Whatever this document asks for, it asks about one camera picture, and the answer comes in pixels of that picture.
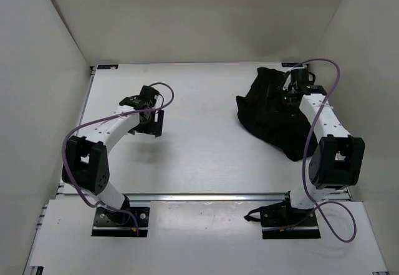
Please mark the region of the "black pleated skirt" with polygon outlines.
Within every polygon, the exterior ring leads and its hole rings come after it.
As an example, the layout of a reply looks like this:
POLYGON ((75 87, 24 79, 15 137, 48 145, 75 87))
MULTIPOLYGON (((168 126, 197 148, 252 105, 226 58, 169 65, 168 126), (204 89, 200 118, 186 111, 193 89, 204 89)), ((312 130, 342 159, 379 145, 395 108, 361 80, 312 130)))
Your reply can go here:
POLYGON ((246 96, 237 96, 238 120, 256 138, 280 149, 293 162, 302 160, 310 123, 299 109, 283 104, 278 86, 284 73, 257 68, 246 96))

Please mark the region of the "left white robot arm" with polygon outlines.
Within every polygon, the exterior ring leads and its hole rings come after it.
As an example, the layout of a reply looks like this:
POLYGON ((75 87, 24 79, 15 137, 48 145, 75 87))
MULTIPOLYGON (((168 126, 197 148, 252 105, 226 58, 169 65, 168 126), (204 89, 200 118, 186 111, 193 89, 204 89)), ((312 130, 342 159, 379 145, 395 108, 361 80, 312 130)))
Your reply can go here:
POLYGON ((152 85, 144 85, 138 95, 119 102, 112 118, 99 122, 91 133, 73 135, 65 142, 62 180, 109 208, 108 215, 117 224, 128 221, 130 208, 127 197, 110 182, 108 154, 128 133, 161 136, 164 111, 155 110, 160 96, 152 85))

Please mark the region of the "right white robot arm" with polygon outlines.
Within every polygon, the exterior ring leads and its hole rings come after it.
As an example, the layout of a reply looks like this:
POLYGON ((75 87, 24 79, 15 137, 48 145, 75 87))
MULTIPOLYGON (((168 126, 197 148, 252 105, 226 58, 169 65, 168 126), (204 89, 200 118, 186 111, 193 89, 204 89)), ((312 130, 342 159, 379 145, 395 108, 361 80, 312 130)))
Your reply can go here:
POLYGON ((283 101, 296 106, 310 124, 302 159, 302 186, 289 193, 291 203, 279 210, 280 220, 294 225, 327 195, 358 183, 365 142, 353 137, 336 117, 327 92, 302 67, 288 72, 283 101))

